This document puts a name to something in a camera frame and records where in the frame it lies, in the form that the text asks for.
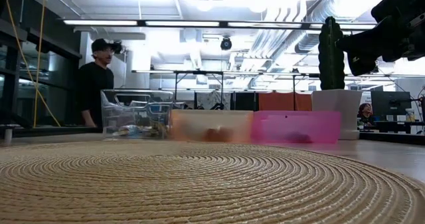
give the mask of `woven placemat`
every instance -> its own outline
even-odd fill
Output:
[[[0,149],[0,223],[424,223],[424,184],[289,148],[127,141]]]

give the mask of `cactus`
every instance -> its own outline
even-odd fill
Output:
[[[333,17],[326,18],[319,35],[319,71],[322,90],[344,89],[344,52],[335,46],[343,37]]]

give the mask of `man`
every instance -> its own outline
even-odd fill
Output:
[[[94,62],[81,66],[78,72],[77,102],[86,126],[103,126],[100,91],[114,88],[114,74],[108,64],[112,61],[116,45],[104,39],[95,40],[92,43]]]

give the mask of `computer monitor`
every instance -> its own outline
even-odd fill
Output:
[[[372,91],[371,98],[374,116],[406,115],[406,109],[412,108],[409,92]]]

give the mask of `person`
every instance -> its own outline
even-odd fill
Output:
[[[95,40],[92,43],[94,62],[81,66],[78,71],[77,104],[86,126],[103,126],[100,91],[114,88],[114,74],[108,65],[115,49],[115,44],[107,43],[104,39]]]
[[[360,118],[360,122],[362,122],[365,126],[374,126],[371,104],[361,104],[359,106],[357,117]]]

